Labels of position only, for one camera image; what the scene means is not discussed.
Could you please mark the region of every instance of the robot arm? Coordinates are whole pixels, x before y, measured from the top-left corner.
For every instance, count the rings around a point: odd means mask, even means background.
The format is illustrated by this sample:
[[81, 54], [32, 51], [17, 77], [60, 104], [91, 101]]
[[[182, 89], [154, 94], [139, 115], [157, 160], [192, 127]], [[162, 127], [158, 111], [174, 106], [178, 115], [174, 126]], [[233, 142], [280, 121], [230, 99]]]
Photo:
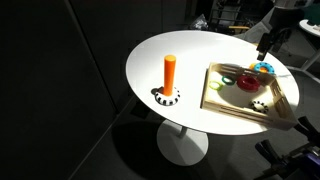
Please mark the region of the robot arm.
[[313, 3], [313, 0], [272, 0], [274, 11], [269, 24], [272, 29], [264, 33], [257, 47], [258, 60], [263, 61], [271, 47], [277, 52], [282, 43], [291, 35], [291, 28], [304, 18], [301, 10]]

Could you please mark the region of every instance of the table top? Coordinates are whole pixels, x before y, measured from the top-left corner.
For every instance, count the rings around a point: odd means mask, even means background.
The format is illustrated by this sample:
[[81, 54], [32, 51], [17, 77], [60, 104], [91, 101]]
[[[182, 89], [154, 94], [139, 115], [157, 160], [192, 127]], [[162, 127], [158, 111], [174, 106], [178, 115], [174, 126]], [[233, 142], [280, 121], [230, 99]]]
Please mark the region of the table top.
[[314, 26], [310, 26], [309, 24], [307, 24], [308, 20], [307, 19], [304, 19], [302, 21], [299, 22], [299, 26], [307, 31], [308, 33], [314, 35], [314, 36], [317, 36], [317, 37], [320, 37], [320, 31], [317, 31], [315, 29], [313, 29], [313, 27], [315, 27], [316, 25]]
[[[181, 98], [173, 106], [160, 105], [152, 89], [164, 84], [164, 56], [177, 58], [174, 87]], [[140, 43], [129, 55], [126, 75], [134, 93], [159, 115], [202, 132], [244, 135], [267, 130], [263, 125], [200, 108], [206, 70], [210, 62], [249, 67], [256, 60], [256, 46], [232, 36], [205, 31], [174, 31], [160, 34]], [[297, 83], [290, 71], [274, 56], [264, 62], [275, 68], [278, 81], [293, 111], [299, 102]]]

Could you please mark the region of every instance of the black and white object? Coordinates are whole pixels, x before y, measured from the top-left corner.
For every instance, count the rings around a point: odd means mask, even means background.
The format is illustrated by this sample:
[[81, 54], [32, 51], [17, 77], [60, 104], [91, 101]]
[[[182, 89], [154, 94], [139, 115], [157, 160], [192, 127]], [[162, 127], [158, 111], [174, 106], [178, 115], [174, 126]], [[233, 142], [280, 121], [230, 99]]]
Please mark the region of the black and white object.
[[261, 101], [252, 101], [250, 106], [256, 112], [267, 114], [269, 111], [268, 106]]
[[180, 92], [177, 88], [173, 88], [171, 96], [165, 96], [161, 93], [162, 88], [159, 89], [158, 92], [155, 93], [156, 101], [164, 106], [172, 106], [176, 104], [180, 99]]

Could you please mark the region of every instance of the metal stand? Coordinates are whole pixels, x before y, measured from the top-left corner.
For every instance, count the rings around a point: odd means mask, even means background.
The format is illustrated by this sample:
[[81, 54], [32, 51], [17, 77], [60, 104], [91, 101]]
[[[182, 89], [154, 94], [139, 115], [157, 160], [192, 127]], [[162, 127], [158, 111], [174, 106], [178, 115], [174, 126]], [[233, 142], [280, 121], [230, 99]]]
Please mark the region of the metal stand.
[[180, 166], [198, 163], [208, 151], [208, 136], [165, 120], [158, 129], [158, 147], [163, 156]]

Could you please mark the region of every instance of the blue object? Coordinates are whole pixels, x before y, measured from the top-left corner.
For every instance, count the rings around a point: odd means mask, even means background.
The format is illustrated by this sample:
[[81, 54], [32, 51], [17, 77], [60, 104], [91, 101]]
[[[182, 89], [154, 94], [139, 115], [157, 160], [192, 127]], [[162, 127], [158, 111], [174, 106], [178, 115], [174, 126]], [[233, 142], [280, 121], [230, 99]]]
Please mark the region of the blue object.
[[260, 71], [260, 68], [261, 68], [261, 67], [266, 68], [269, 74], [274, 74], [274, 69], [273, 69], [273, 67], [272, 67], [270, 64], [266, 63], [266, 62], [257, 63], [257, 64], [253, 67], [253, 70], [255, 70], [255, 71]]

